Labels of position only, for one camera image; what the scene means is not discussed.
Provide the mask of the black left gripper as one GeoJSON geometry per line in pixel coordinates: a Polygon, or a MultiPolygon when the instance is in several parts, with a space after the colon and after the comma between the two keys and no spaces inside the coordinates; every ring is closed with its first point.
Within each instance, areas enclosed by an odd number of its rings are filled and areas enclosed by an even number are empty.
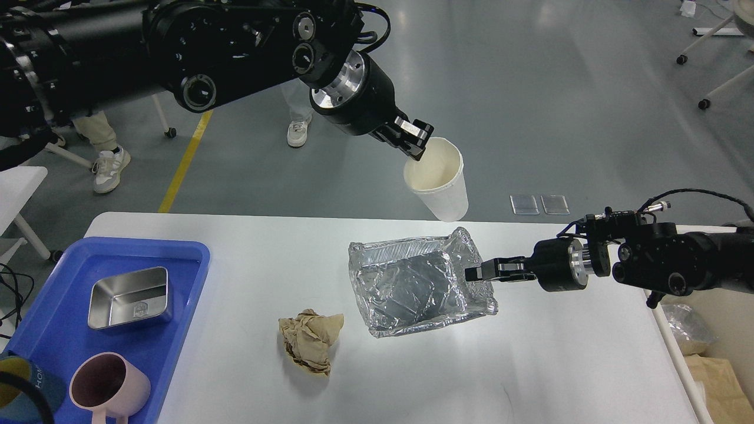
{"type": "Polygon", "coordinates": [[[366,54],[351,51],[339,74],[328,85],[310,91],[313,110],[352,136],[371,134],[420,161],[434,126],[409,122],[396,107],[394,85],[366,54]]]}

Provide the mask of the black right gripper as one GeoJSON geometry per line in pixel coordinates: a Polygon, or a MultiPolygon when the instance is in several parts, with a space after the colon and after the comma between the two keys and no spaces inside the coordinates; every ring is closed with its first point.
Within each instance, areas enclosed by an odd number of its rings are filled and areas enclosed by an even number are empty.
{"type": "Polygon", "coordinates": [[[493,258],[477,267],[464,269],[464,279],[472,281],[535,281],[547,292],[573,292],[587,287],[589,276],[610,274],[608,243],[576,238],[539,241],[531,255],[531,270],[526,257],[493,258]]]}

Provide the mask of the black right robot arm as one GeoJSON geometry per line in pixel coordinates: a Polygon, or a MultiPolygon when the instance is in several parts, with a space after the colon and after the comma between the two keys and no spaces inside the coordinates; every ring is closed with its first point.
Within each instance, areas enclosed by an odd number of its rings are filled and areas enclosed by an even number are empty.
{"type": "Polygon", "coordinates": [[[530,257],[493,258],[467,268],[472,281],[537,281],[547,292],[587,287],[590,276],[649,291],[655,308],[667,295],[689,296],[722,288],[752,293],[751,227],[732,233],[679,233],[675,223],[660,222],[671,191],[649,198],[635,210],[588,214],[569,223],[555,238],[539,241],[530,257]]]}

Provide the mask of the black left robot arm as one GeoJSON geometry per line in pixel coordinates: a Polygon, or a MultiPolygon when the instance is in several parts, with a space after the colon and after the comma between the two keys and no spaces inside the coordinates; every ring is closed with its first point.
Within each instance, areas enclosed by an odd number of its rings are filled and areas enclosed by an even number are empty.
{"type": "Polygon", "coordinates": [[[53,128],[112,105],[170,91],[202,113],[291,80],[345,133],[368,134],[422,158],[433,126],[396,107],[394,85],[362,50],[353,1],[2,2],[2,152],[15,167],[54,139],[53,128]]]}

